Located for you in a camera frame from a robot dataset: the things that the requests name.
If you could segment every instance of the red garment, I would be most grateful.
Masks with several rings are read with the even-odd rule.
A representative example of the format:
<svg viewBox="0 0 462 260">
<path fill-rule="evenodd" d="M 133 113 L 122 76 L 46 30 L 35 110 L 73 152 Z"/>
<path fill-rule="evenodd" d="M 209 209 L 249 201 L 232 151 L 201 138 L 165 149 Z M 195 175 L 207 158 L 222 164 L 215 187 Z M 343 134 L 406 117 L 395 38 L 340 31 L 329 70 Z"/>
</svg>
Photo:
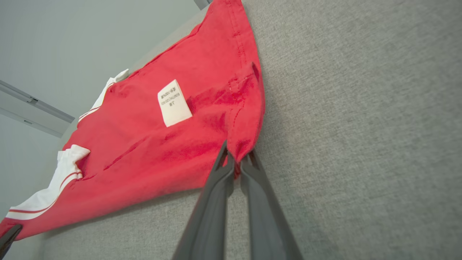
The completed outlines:
<svg viewBox="0 0 462 260">
<path fill-rule="evenodd" d="M 193 116 L 166 127 L 158 92 L 176 79 Z M 30 220 L 5 218 L 16 240 L 99 217 L 165 194 L 203 187 L 221 145 L 239 162 L 254 147 L 264 113 L 257 48 L 239 0 L 214 1 L 192 32 L 126 80 L 110 86 L 63 149 L 77 144 L 83 178 Z"/>
</svg>

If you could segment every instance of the white fabric trim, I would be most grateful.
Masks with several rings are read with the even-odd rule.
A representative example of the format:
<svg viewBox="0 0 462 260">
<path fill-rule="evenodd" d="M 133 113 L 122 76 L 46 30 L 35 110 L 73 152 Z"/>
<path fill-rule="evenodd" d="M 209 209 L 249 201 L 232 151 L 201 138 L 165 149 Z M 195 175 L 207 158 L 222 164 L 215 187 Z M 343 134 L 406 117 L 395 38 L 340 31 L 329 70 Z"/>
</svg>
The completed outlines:
<svg viewBox="0 0 462 260">
<path fill-rule="evenodd" d="M 86 116 L 90 115 L 91 113 L 94 113 L 96 110 L 98 110 L 98 108 L 103 104 L 103 100 L 104 100 L 104 96 L 106 95 L 106 91 L 108 90 L 108 88 L 116 83 L 116 82 L 119 82 L 121 80 L 124 80 L 128 77 L 128 69 L 120 72 L 117 76 L 115 76 L 115 78 L 109 78 L 108 82 L 106 83 L 106 86 L 103 88 L 103 91 L 101 92 L 101 94 L 99 95 L 98 99 L 95 101 L 95 103 L 93 104 L 93 106 L 91 107 L 91 109 L 81 115 L 79 117 L 79 122 L 84 119 Z"/>
<path fill-rule="evenodd" d="M 89 153 L 90 150 L 75 144 L 69 149 L 59 151 L 58 166 L 48 188 L 36 192 L 20 205 L 11 207 L 6 217 L 27 220 L 46 212 L 55 203 L 67 184 L 72 180 L 82 178 L 81 170 L 77 167 L 76 162 Z"/>
</svg>

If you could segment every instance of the white care label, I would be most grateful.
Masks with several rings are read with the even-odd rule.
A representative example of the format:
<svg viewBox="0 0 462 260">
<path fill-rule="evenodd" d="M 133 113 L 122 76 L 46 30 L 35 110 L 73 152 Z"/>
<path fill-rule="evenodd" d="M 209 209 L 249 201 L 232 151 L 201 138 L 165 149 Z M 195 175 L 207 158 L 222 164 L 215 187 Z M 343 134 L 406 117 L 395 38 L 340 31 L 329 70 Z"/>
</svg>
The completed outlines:
<svg viewBox="0 0 462 260">
<path fill-rule="evenodd" d="M 157 99 L 167 127 L 193 116 L 176 80 L 173 80 L 159 91 Z"/>
</svg>

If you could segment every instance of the gray wall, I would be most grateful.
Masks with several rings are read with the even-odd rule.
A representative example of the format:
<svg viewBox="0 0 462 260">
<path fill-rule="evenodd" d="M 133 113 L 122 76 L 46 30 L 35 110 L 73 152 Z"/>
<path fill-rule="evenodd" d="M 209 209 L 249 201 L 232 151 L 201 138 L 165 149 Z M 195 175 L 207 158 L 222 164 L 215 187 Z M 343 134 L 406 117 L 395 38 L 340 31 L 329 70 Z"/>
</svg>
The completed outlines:
<svg viewBox="0 0 462 260">
<path fill-rule="evenodd" d="M 49 161 L 56 166 L 59 138 L 0 114 L 0 217 L 11 206 L 44 189 L 53 172 L 44 173 Z M 37 259 L 41 237 L 15 242 L 5 260 Z"/>
<path fill-rule="evenodd" d="M 198 11 L 193 0 L 0 0 L 0 79 L 78 117 Z"/>
</svg>

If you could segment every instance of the gray fabric surface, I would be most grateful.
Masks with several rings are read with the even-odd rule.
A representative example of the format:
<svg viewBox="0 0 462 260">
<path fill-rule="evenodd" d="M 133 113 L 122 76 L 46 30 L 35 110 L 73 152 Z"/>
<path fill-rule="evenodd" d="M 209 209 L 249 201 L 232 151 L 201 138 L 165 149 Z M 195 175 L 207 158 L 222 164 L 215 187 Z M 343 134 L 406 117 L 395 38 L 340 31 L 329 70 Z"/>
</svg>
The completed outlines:
<svg viewBox="0 0 462 260">
<path fill-rule="evenodd" d="M 305 259 L 462 259 L 462 3 L 244 7 L 266 89 L 257 151 Z M 170 259 L 197 195 L 50 232 L 44 259 Z M 240 190 L 228 209 L 227 259 L 249 259 Z"/>
</svg>

